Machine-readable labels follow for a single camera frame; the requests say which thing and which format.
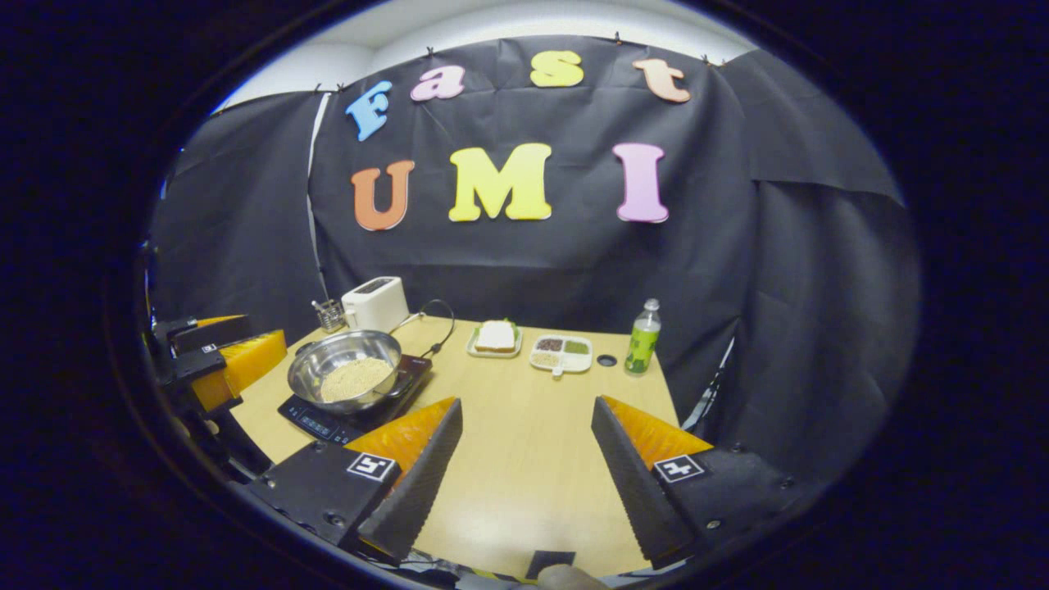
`black induction cooker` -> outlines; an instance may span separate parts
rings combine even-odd
[[[277,412],[314,438],[346,444],[404,416],[422,392],[432,367],[433,361],[430,359],[402,355],[397,370],[398,380],[393,386],[398,387],[408,380],[404,392],[395,398],[389,398],[356,414],[343,416],[325,412],[296,395],[282,403]]]

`table surface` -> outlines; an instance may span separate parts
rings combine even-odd
[[[450,320],[428,316],[393,332],[405,354],[421,355],[444,338]],[[415,548],[477,569],[523,576],[533,552],[574,551],[575,565],[602,576],[647,568],[626,511],[591,431],[594,398],[608,395],[677,424],[659,361],[627,375],[622,360],[629,336],[521,326],[514,358],[478,358],[466,343],[476,322],[456,320],[433,356],[432,378],[409,412],[449,396],[463,403],[463,437]],[[554,380],[529,364],[540,335],[591,340],[594,365]],[[241,393],[233,416],[275,463],[313,441],[277,414],[292,395],[294,352],[327,336],[320,329],[288,349],[273,371]],[[597,363],[601,354],[619,363]]]

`screw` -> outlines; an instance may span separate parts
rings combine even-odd
[[[345,526],[346,524],[346,519],[343,519],[342,517],[336,514],[335,512],[328,512],[324,514],[324,520],[327,521],[329,525],[337,527]]]

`water bottle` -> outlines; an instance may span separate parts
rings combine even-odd
[[[630,332],[630,349],[626,353],[623,366],[629,375],[644,375],[648,371],[652,353],[656,351],[656,340],[659,339],[659,300],[645,301],[645,311],[634,320]]]

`white bread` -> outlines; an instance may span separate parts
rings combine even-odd
[[[512,353],[517,347],[514,326],[506,320],[488,320],[480,324],[473,346],[481,353]]]

